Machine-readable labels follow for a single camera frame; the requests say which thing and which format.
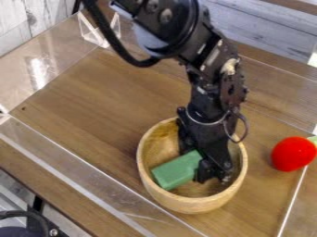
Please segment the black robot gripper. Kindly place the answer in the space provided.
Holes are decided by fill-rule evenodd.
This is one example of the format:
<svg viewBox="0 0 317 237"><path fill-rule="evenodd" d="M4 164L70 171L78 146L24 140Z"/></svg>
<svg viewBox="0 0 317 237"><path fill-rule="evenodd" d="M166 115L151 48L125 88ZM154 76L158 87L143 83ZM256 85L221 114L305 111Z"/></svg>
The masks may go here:
<svg viewBox="0 0 317 237"><path fill-rule="evenodd" d="M204 157L198 162L193 180L205 183L213 178L229 182L233 176L233 162L229 154L229 136L234 133L236 119L226 111L209 121L185 106L177 109L180 154L198 151Z"/></svg>

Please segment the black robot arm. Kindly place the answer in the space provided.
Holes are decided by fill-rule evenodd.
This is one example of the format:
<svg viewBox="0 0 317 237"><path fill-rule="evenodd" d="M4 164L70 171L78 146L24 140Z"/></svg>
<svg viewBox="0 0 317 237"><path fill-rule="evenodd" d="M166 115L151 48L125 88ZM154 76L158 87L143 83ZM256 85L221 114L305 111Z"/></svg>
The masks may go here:
<svg viewBox="0 0 317 237"><path fill-rule="evenodd" d="M110 0L113 9L134 25L145 60L126 50L110 27L98 0L82 0L103 36L121 58L149 68L166 58L185 67L192 99L177 109L181 157L151 170L164 188L184 181L226 180L233 173L229 144L237 123L245 122L241 103L249 90L242 75L242 59L234 44L214 28L209 8L200 0Z"/></svg>

